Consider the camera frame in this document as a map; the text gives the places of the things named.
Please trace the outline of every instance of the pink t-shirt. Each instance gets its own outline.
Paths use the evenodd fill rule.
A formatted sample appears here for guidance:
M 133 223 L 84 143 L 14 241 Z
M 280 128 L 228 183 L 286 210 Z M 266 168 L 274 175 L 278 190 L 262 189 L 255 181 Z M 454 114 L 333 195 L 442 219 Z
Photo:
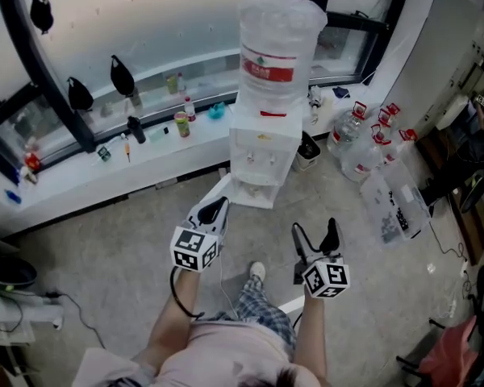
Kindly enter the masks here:
M 255 323 L 195 322 L 188 347 L 169 357 L 156 378 L 150 368 L 90 348 L 72 386 L 102 387 L 133 377 L 143 387 L 236 387 L 251 377 L 275 382 L 287 368 L 296 372 L 295 387 L 319 387 L 309 370 L 290 363 L 285 343 L 271 330 Z

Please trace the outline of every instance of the window frame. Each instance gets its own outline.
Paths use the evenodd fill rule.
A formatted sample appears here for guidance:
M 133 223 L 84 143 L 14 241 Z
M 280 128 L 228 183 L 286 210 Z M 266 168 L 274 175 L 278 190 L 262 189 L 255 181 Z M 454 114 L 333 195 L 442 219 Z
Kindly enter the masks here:
M 318 4 L 324 11 L 328 0 L 311 0 Z M 345 76 L 317 77 L 309 81 L 309 86 L 350 85 L 363 83 L 368 85 L 373 80 L 373 72 L 376 70 L 387 45 L 394 32 L 405 0 L 391 0 L 386 18 L 383 22 L 367 19 L 360 15 L 347 15 L 335 11 L 326 11 L 328 24 L 326 27 L 339 27 L 349 30 L 367 31 L 360 59 L 357 62 L 356 72 Z M 50 107 L 54 110 L 59 120 L 68 128 L 70 134 L 76 140 L 53 154 L 41 160 L 41 171 L 58 164 L 80 152 L 93 153 L 97 145 L 102 144 L 121 133 L 128 133 L 125 123 L 115 125 L 104 131 L 94 134 L 78 112 L 74 112 L 66 96 L 45 60 L 43 49 L 37 44 L 35 30 L 31 25 L 30 16 L 25 0 L 0 0 L 0 10 L 9 32 L 9 36 L 23 67 L 31 78 L 30 84 L 24 86 L 16 94 L 12 95 L 0 105 L 0 125 L 10 116 L 25 107 L 29 102 L 40 95 L 44 95 Z M 225 102 L 234 103 L 238 90 L 216 94 L 194 101 L 197 113 L 208 110 L 210 106 Z M 173 115 L 182 110 L 182 105 L 171 106 L 146 114 L 140 118 L 143 128 L 165 123 L 173 119 Z M 0 172 L 14 183 L 18 183 L 16 165 L 21 162 L 11 158 L 8 147 L 0 140 Z

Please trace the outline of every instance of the hair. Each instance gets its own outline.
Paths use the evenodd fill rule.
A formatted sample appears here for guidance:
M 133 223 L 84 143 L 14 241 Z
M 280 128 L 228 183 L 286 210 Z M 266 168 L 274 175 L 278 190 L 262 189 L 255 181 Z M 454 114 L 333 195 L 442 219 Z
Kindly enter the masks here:
M 250 380 L 239 383 L 238 387 L 294 387 L 296 382 L 296 372 L 291 369 L 283 369 L 277 375 L 275 382 L 254 377 Z

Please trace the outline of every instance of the floor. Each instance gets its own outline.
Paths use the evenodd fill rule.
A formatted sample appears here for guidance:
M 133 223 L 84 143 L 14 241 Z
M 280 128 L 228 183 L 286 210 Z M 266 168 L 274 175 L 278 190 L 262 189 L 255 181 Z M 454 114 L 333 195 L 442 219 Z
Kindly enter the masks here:
M 426 176 L 413 153 L 407 166 Z M 219 180 L 210 173 L 163 189 L 135 193 L 124 202 L 22 236 L 21 256 L 38 269 L 40 290 L 58 289 L 75 297 L 109 350 L 133 356 L 144 347 L 150 329 L 169 296 L 169 241 L 193 204 Z M 323 148 L 319 163 L 304 173 L 291 172 L 273 210 L 233 206 L 223 251 L 223 282 L 231 297 L 241 287 L 251 261 L 268 269 L 265 287 L 276 305 L 302 293 L 292 284 L 296 261 L 290 234 L 293 222 L 304 226 L 318 245 L 335 217 L 343 233 L 351 289 L 325 302 L 329 381 L 335 386 L 398 385 L 394 357 L 407 354 L 428 332 L 429 317 L 448 315 L 455 298 L 456 323 L 468 313 L 462 300 L 462 259 L 443 255 L 429 227 L 410 242 L 384 248 L 374 237 L 356 184 L 347 181 Z M 443 248 L 460 241 L 446 205 L 432 220 Z M 470 275 L 474 279 L 475 270 Z M 202 275 L 196 311 L 227 309 L 219 287 L 219 262 Z M 62 331 L 34 325 L 36 342 L 28 359 L 41 370 L 38 385 L 70 385 L 94 334 L 67 311 Z

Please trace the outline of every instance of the window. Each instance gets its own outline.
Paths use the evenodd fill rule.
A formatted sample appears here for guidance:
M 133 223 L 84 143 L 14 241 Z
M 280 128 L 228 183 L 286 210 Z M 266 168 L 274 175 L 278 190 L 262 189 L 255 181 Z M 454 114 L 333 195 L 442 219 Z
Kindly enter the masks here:
M 130 114 L 144 127 L 172 119 L 183 107 L 183 95 L 168 86 L 178 73 L 197 112 L 235 101 L 242 0 L 49 1 L 54 24 L 42 35 L 31 22 L 32 0 L 0 0 L 0 171 L 12 181 L 26 151 L 43 170 L 94 152 L 127 130 Z M 405 0 L 312 1 L 328 25 L 311 85 L 369 83 Z M 111 84 L 114 54 L 135 78 L 132 98 Z M 91 92 L 90 110 L 71 110 L 69 77 Z

